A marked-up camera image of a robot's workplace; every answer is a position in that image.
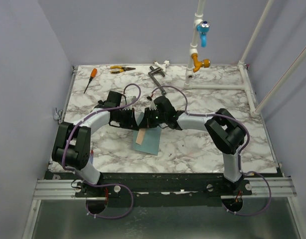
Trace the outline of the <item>tan paper letter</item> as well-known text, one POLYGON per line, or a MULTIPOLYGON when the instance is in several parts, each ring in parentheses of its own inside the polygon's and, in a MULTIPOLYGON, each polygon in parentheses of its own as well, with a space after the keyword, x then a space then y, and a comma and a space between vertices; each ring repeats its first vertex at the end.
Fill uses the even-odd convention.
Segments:
POLYGON ((146 129, 145 128, 140 128, 138 131, 138 135, 136 138, 136 144, 141 145, 144 139, 146 133, 146 129))

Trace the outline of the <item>teal paper envelope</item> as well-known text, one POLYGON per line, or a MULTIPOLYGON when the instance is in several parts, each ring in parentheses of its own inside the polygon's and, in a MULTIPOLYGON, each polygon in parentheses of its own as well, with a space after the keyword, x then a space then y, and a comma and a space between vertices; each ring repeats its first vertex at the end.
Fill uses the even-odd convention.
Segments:
POLYGON ((152 155, 158 155, 161 128, 157 127, 157 128, 146 129, 141 144, 136 143, 138 133, 139 132, 136 130, 133 131, 132 150, 147 153, 147 154, 152 154, 152 155))

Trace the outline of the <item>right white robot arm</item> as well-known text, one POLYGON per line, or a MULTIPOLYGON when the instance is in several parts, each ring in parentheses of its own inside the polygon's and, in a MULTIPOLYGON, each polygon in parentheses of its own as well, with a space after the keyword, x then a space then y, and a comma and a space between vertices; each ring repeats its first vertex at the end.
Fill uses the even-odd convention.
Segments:
POLYGON ((234 195, 241 189, 243 178, 238 151, 246 136, 245 131, 226 109, 198 116, 176 110, 168 98, 160 96, 153 101, 154 109, 145 108, 139 128, 154 128, 166 124, 175 130, 194 129, 209 133, 213 143, 223 154, 224 178, 223 190, 234 195))

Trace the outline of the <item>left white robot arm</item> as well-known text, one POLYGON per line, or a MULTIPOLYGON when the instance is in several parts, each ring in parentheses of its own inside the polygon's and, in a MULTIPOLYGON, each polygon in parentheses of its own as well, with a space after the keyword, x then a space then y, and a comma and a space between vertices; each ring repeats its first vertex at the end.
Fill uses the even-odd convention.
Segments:
POLYGON ((90 160, 91 135, 105 125, 137 130, 135 110, 131 107, 137 99, 109 91, 107 99, 98 101, 84 118, 73 123, 64 121, 58 127, 52 160, 88 182, 87 191, 94 197, 103 193, 104 184, 99 181, 101 172, 90 160))

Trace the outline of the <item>white pipe fitting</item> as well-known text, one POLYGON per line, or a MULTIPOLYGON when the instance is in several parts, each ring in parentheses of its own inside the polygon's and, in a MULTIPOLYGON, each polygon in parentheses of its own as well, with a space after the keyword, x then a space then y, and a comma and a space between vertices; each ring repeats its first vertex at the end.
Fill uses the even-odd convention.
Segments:
POLYGON ((170 66, 170 62, 168 60, 165 60, 163 63, 158 63, 157 61, 154 61, 153 63, 155 66, 159 67, 162 69, 163 72, 166 71, 167 67, 170 66))

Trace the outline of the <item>orange tap valve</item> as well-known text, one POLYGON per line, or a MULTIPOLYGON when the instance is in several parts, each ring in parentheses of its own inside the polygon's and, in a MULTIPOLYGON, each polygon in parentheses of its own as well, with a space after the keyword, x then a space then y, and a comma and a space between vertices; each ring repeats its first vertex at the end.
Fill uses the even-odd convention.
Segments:
POLYGON ((191 55, 191 59, 193 60, 193 64, 194 64, 194 68, 192 69, 193 73, 198 72, 201 68, 209 68, 211 65, 211 62, 209 59, 204 59, 202 61, 199 61, 197 53, 193 53, 191 55))

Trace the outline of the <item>blue tap valve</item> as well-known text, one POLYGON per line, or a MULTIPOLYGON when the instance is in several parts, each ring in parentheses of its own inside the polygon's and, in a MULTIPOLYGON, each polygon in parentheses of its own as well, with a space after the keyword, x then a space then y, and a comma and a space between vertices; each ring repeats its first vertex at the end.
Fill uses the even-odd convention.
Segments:
POLYGON ((201 47, 206 47, 207 45, 207 34, 210 30, 210 23, 208 21, 201 21, 197 27, 196 30, 199 34, 200 41, 201 41, 201 47))

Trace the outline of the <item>yellow handled pliers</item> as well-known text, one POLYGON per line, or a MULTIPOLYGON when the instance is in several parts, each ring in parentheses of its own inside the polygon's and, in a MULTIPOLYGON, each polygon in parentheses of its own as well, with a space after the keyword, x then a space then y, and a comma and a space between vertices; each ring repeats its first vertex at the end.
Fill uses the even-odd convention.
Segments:
POLYGON ((131 70, 135 70, 136 68, 134 67, 126 67, 126 66, 111 66, 110 67, 110 73, 111 74, 119 74, 122 72, 126 72, 126 71, 131 71, 131 70))

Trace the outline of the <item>orange handled screwdriver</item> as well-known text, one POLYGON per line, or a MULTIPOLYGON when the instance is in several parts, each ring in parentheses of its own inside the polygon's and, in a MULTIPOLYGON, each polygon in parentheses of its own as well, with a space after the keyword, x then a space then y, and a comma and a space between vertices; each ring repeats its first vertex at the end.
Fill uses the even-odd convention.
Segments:
POLYGON ((84 93, 86 93, 86 91, 87 91, 87 89, 88 89, 90 83, 91 83, 92 80, 95 78, 95 76, 96 76, 96 74, 97 74, 97 71, 98 71, 98 70, 97 70, 96 68, 94 68, 94 69, 92 70, 92 72, 91 72, 91 74, 90 74, 90 77, 89 77, 88 84, 87 84, 87 86, 86 86, 86 88, 85 88, 85 90, 84 90, 84 93))

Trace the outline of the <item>wall hook clip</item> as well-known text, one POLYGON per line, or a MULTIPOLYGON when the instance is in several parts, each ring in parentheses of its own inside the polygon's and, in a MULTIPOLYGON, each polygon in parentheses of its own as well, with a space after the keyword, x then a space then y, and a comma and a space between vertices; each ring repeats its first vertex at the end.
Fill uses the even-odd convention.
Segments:
POLYGON ((57 108, 54 109, 53 119, 58 123, 61 122, 63 110, 58 110, 57 108))

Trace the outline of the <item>white PVC pipe frame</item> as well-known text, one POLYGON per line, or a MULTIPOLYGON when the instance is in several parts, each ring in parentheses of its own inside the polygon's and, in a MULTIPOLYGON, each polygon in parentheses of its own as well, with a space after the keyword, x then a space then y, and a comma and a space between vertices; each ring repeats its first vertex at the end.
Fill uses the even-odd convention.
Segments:
POLYGON ((251 90, 251 82, 249 80, 249 75, 246 69, 246 64, 245 60, 267 18, 267 15, 274 3, 273 0, 267 1, 265 8, 258 20, 258 23, 247 43, 247 46, 245 50, 243 51, 243 54, 240 58, 239 61, 234 61, 231 63, 231 65, 236 65, 239 73, 242 77, 242 84, 240 85, 195 85, 192 83, 192 79, 194 78, 193 73, 193 60, 191 59, 191 55, 193 53, 198 53, 198 43, 201 44, 199 34, 196 30, 197 25, 201 21, 205 21, 204 19, 204 8, 205 8, 205 3, 206 1, 200 0, 197 5, 197 10, 194 14, 194 23, 193 23, 193 36, 192 36, 192 41, 190 43, 190 48, 189 48, 189 61, 185 69, 185 80, 183 83, 183 87, 185 89, 205 89, 205 90, 239 90, 243 91, 246 94, 247 100, 248 100, 248 105, 250 107, 250 115, 253 118, 256 118, 260 115, 262 109, 267 105, 269 100, 277 93, 277 91, 281 88, 281 86, 288 80, 288 78, 293 74, 293 72, 299 67, 299 65, 306 59, 306 46, 304 49, 300 52, 300 54, 296 57, 296 59, 293 61, 293 63, 288 67, 288 69, 285 71, 285 73, 280 77, 280 79, 277 81, 277 83, 272 87, 272 89, 267 93, 267 95, 264 97, 264 99, 259 103, 258 106, 255 105, 256 101, 253 99, 253 93, 251 90))

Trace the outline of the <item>aluminium rail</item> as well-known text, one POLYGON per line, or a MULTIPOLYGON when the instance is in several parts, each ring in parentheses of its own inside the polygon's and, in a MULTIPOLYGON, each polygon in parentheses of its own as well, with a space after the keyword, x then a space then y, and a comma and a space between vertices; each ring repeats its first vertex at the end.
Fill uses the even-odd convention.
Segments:
MULTIPOLYGON (((295 186, 290 177, 271 177, 264 182, 261 178, 251 177, 246 185, 251 195, 243 193, 243 198, 265 198, 268 196, 288 198, 297 196, 295 186)), ((104 197, 88 197, 86 193, 76 189, 80 180, 38 180, 34 189, 33 199, 35 200, 99 200, 104 197)))

